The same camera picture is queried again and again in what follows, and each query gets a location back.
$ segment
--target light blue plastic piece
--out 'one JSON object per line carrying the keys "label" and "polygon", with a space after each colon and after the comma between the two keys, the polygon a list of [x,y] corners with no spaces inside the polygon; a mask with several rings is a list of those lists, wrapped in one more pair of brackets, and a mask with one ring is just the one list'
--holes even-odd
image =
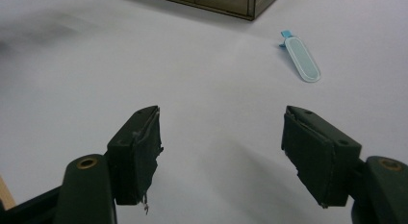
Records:
{"label": "light blue plastic piece", "polygon": [[288,49],[300,77],[309,83],[318,81],[320,79],[319,68],[303,41],[299,37],[293,36],[289,30],[283,31],[281,34],[285,41],[279,46]]}

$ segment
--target wooden edge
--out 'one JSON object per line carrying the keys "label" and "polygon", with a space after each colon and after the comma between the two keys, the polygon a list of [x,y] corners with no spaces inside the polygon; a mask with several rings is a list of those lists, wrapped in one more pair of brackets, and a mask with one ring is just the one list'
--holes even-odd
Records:
{"label": "wooden edge", "polygon": [[3,202],[5,210],[15,207],[15,202],[12,197],[12,194],[7,188],[6,183],[3,181],[1,175],[0,175],[0,200]]}

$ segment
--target small blue object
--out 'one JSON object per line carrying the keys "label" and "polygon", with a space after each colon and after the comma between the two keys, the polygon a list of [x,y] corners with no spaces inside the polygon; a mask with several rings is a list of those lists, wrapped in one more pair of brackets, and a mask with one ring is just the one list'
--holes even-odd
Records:
{"label": "small blue object", "polygon": [[293,36],[289,30],[283,31],[281,34],[285,41],[279,46],[288,49],[300,77],[308,83],[318,81],[320,79],[319,68],[303,41],[299,37]]}

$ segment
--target white table surface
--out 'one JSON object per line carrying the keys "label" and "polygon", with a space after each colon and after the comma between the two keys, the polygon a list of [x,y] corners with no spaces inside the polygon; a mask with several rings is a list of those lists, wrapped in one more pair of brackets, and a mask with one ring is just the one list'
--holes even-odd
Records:
{"label": "white table surface", "polygon": [[[277,0],[253,22],[164,0],[0,0],[0,173],[16,202],[161,107],[164,153],[118,223],[351,223],[280,149],[287,105],[408,162],[408,0]],[[320,70],[303,82],[282,30]]]}

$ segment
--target metal box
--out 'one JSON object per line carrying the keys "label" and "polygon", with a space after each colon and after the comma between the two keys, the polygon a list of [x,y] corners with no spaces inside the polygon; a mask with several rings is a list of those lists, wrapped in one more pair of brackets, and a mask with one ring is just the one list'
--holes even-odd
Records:
{"label": "metal box", "polygon": [[274,0],[169,0],[200,9],[253,20]]}

